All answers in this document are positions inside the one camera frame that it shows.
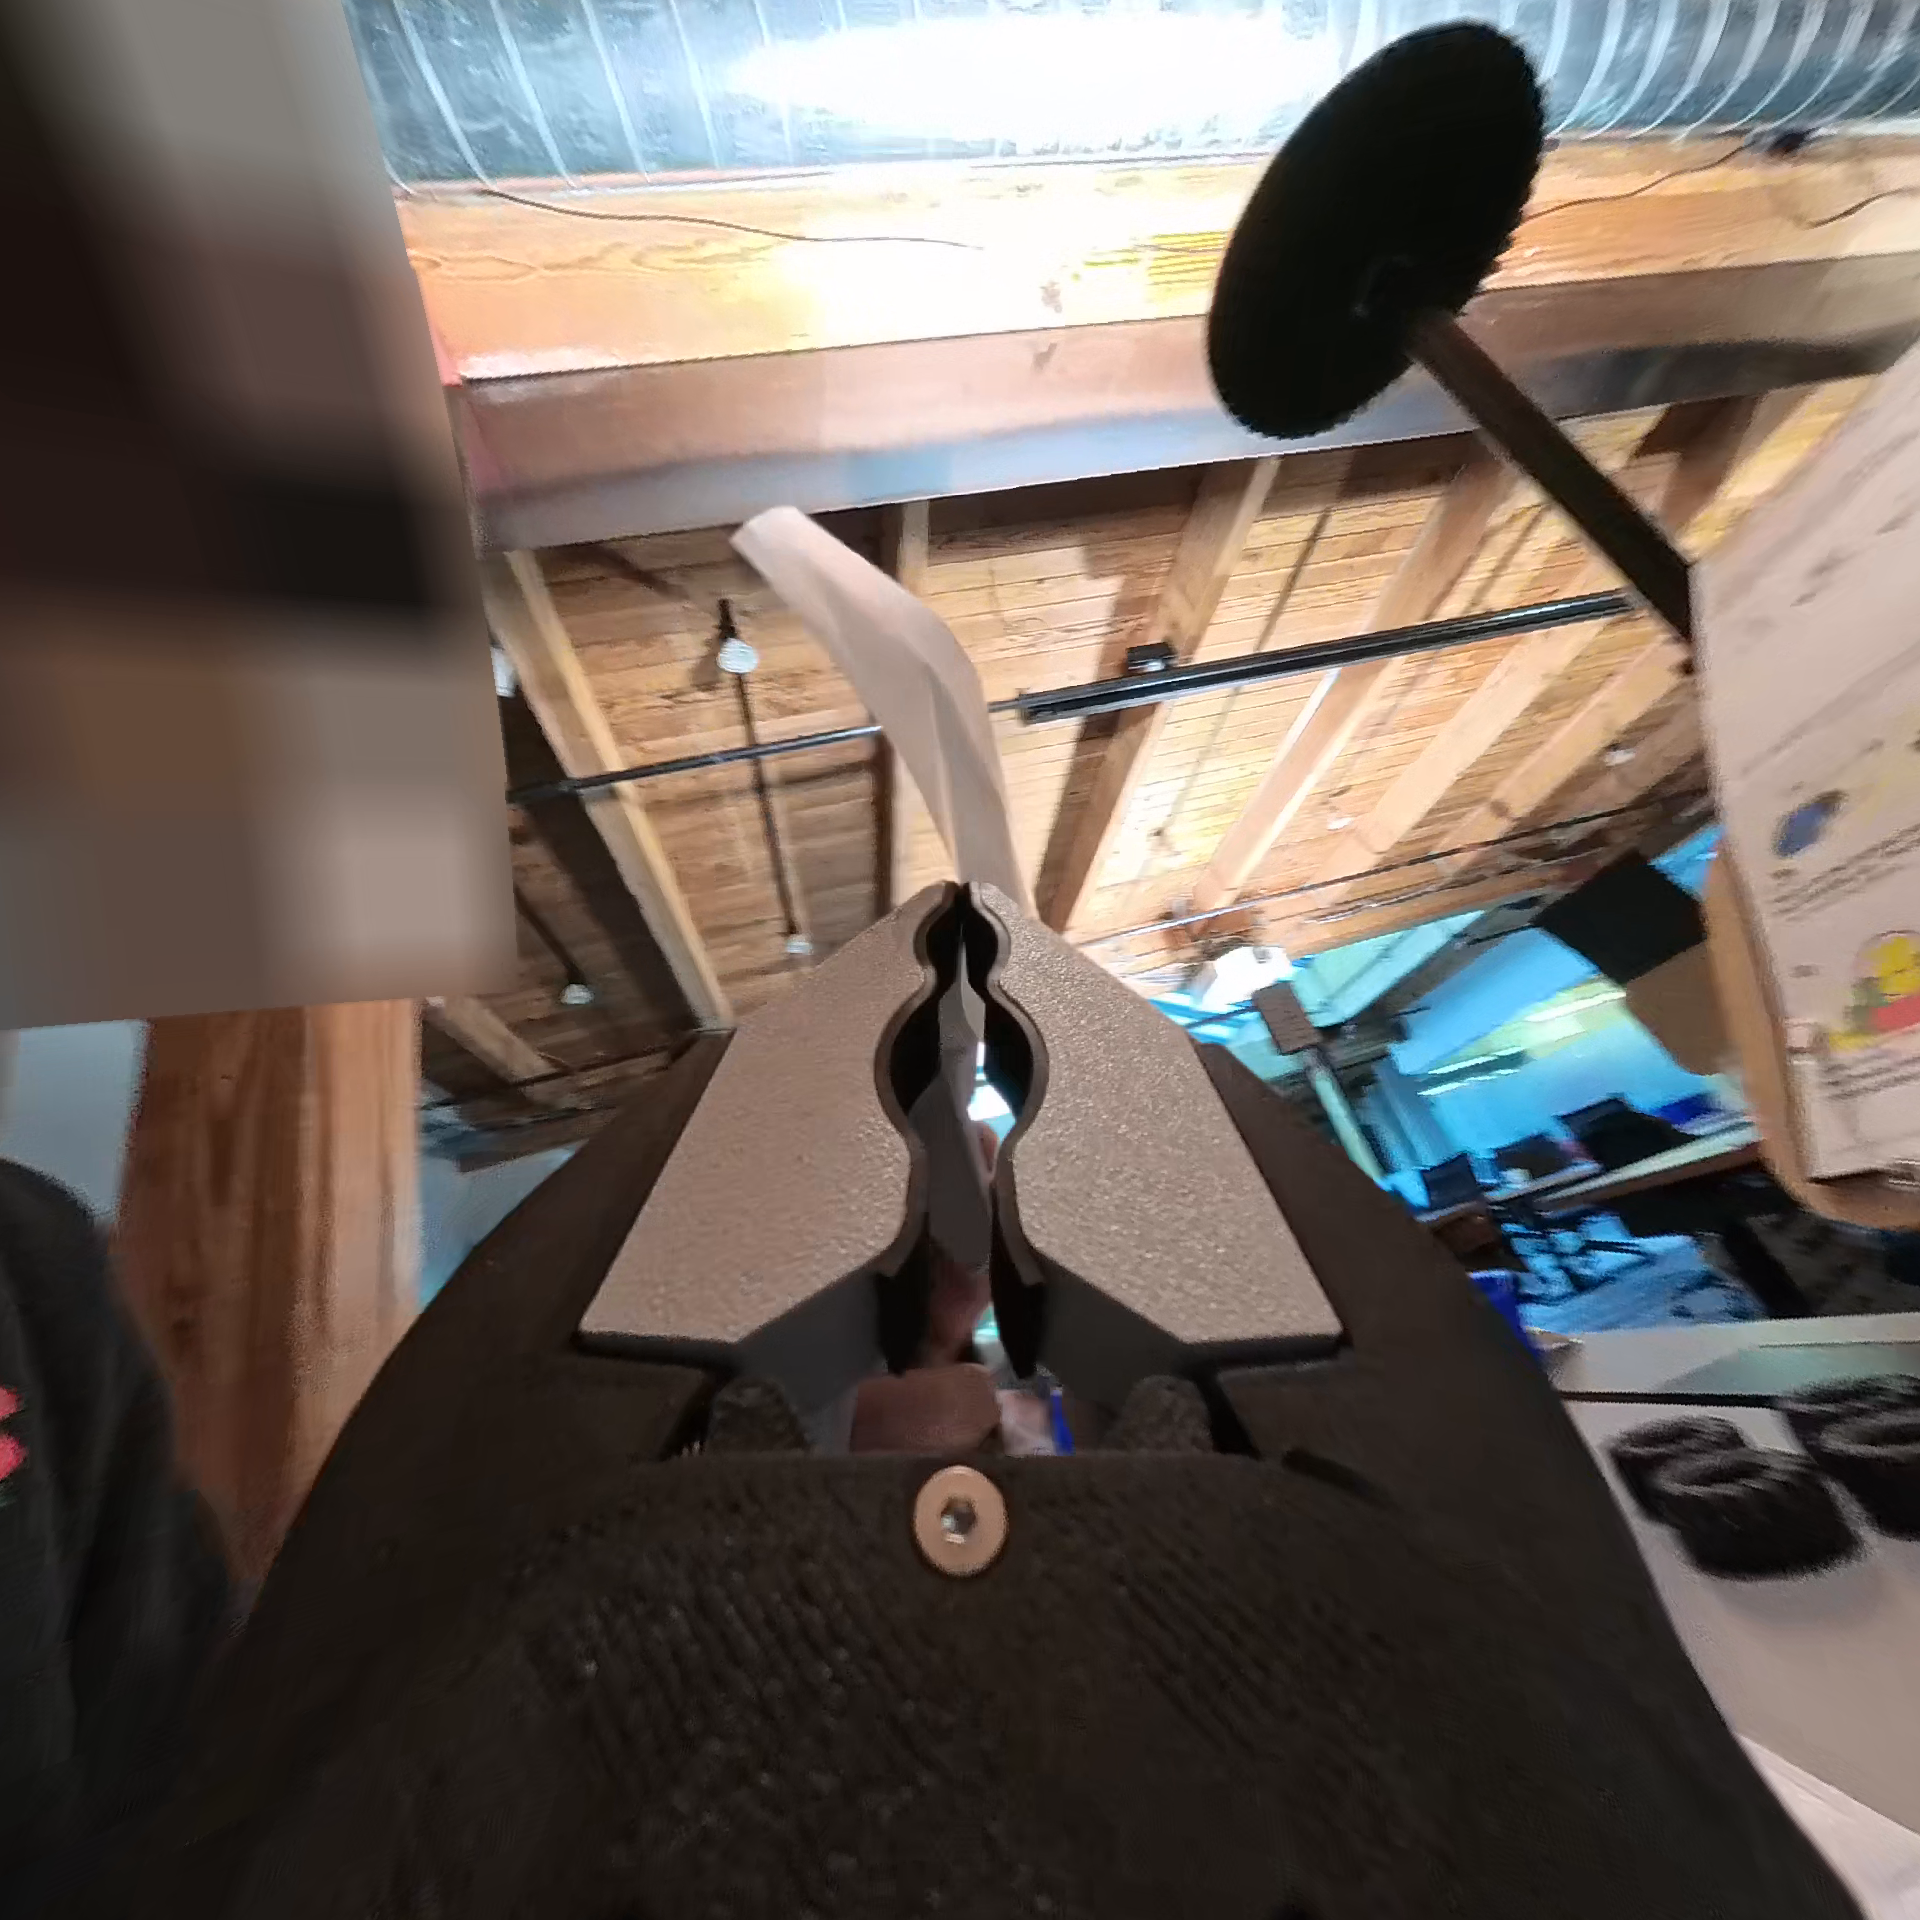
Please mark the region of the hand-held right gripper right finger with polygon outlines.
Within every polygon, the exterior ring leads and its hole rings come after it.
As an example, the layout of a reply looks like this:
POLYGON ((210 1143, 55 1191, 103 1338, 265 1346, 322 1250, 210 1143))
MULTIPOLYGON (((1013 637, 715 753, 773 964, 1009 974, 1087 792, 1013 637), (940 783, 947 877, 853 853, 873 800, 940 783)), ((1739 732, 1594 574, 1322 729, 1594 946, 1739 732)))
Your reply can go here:
POLYGON ((992 1076, 992 1298, 1020 1375, 1122 1401, 1151 1375, 1322 1360, 1339 1317, 1204 1062, 1001 888, 967 887, 992 1076))

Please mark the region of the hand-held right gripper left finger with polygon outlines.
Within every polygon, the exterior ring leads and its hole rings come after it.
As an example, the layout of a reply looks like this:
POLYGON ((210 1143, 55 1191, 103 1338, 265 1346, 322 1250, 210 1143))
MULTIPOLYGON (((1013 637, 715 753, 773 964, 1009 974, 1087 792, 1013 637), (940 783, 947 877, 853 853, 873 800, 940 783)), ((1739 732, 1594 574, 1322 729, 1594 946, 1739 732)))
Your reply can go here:
POLYGON ((955 902, 930 884, 740 1023, 583 1310, 585 1348, 768 1378, 794 1402, 881 1361, 881 1282, 925 1185, 891 1058, 955 902))

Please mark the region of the toy sticker sheet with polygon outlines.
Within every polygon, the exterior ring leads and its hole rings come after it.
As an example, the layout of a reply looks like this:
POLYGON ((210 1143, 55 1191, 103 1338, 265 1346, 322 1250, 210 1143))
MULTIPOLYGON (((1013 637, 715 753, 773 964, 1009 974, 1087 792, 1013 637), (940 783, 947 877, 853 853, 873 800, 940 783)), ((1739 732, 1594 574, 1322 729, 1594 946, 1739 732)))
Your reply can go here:
MULTIPOLYGON (((1028 909, 991 703, 959 637, 917 593, 794 506, 747 519, 733 545, 881 722, 961 882, 991 882, 1028 909)), ((969 975, 967 896, 955 914, 954 958, 940 961, 940 1064, 906 1116, 929 1152, 930 1242, 979 1271, 992 1250, 992 1199, 969 1102, 987 1017, 969 975)))

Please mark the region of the person's left hand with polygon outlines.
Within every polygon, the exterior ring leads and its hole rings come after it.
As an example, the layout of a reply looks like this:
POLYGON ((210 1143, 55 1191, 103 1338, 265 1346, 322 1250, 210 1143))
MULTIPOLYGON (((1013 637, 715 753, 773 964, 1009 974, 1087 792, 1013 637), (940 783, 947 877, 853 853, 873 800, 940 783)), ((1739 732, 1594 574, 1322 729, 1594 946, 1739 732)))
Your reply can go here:
POLYGON ((856 1454, 967 1454, 1000 1441, 1001 1406, 977 1358, 977 1322, 992 1302, 985 1268, 935 1253, 917 1358, 901 1373, 873 1375, 853 1401, 856 1454))

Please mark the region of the black flag board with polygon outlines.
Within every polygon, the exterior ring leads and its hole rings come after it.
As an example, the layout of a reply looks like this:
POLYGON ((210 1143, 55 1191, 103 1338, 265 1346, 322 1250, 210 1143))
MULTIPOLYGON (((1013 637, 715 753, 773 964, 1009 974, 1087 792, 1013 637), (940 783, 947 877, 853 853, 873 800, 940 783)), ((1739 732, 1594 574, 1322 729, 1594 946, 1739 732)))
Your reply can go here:
POLYGON ((1707 938, 1693 893, 1639 853, 1549 901, 1536 929, 1628 986, 1707 938))

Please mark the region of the black printed shirt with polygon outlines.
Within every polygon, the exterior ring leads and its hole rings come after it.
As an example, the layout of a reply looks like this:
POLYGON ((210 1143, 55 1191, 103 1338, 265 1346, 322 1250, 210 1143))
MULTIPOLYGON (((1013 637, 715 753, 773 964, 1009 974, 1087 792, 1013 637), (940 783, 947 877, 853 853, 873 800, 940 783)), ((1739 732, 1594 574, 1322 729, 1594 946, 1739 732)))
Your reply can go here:
POLYGON ((4 1914, 91 1881, 160 1799, 232 1623, 225 1548, 106 1234, 4 1160, 4 1914))

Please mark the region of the cardboard instruction poster board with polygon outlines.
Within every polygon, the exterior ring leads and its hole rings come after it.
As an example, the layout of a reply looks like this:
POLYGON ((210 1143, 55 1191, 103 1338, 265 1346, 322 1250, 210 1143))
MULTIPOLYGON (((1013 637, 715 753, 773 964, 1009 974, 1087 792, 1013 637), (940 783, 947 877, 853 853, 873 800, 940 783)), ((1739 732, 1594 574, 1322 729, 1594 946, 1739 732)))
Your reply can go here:
POLYGON ((1919 350, 1696 570, 1703 896, 1773 1177, 1919 1218, 1919 350))

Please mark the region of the black round disc on rod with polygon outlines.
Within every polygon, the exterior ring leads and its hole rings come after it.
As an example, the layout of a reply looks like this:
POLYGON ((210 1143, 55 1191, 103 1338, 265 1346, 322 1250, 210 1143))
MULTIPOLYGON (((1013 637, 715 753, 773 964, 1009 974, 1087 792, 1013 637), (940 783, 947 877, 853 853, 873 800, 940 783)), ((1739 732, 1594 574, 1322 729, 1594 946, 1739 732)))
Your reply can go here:
POLYGON ((1545 156, 1532 62, 1457 20, 1393 38, 1291 130, 1242 210, 1208 311, 1223 410, 1268 441, 1355 418, 1423 368, 1691 647, 1681 548, 1461 324, 1545 156))

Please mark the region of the black ceiling track rail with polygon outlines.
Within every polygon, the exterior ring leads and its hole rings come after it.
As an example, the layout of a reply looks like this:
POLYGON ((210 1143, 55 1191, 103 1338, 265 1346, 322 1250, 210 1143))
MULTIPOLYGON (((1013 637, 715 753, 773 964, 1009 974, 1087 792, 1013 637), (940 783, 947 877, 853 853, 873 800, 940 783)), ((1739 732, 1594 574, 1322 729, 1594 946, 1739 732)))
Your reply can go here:
POLYGON ((1535 633, 1583 628, 1632 617, 1642 607, 1626 592, 1583 592, 1525 607, 1437 617, 1404 628, 1320 639, 1287 652, 1257 652, 1168 664, 1071 687, 1035 687, 991 703, 991 714, 1013 714, 1026 726, 1064 724, 1103 712, 1177 703, 1217 689, 1268 680, 1316 678, 1349 664, 1387 664, 1408 656, 1433 656, 1483 639, 1515 639, 1535 633))

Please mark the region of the silver ventilation duct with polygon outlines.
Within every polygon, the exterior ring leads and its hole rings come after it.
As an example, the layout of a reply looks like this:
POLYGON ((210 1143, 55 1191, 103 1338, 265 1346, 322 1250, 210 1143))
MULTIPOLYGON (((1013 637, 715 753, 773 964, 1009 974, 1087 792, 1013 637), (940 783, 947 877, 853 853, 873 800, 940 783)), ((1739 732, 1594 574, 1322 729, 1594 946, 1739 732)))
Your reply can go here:
POLYGON ((1549 137, 1909 122, 1915 2, 353 2, 402 185, 1272 153, 1351 68, 1480 23, 1549 137))

